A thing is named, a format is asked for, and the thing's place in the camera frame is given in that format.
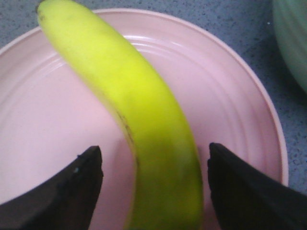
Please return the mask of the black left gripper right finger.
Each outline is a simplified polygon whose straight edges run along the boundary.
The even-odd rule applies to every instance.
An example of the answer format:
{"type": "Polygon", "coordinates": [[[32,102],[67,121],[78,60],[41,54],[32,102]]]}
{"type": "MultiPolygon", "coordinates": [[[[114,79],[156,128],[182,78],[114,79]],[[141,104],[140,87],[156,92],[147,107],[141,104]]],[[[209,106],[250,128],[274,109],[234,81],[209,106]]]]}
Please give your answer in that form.
{"type": "Polygon", "coordinates": [[[307,197],[211,143],[208,182],[223,230],[305,230],[307,197]]]}

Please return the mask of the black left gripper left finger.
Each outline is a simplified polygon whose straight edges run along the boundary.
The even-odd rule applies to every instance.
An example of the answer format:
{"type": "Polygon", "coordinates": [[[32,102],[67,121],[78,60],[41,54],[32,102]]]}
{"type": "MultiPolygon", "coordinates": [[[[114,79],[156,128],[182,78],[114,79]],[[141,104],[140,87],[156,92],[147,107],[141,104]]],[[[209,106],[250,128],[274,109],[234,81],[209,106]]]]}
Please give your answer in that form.
{"type": "Polygon", "coordinates": [[[2,230],[87,230],[103,181],[98,146],[36,188],[0,206],[2,230]]]}

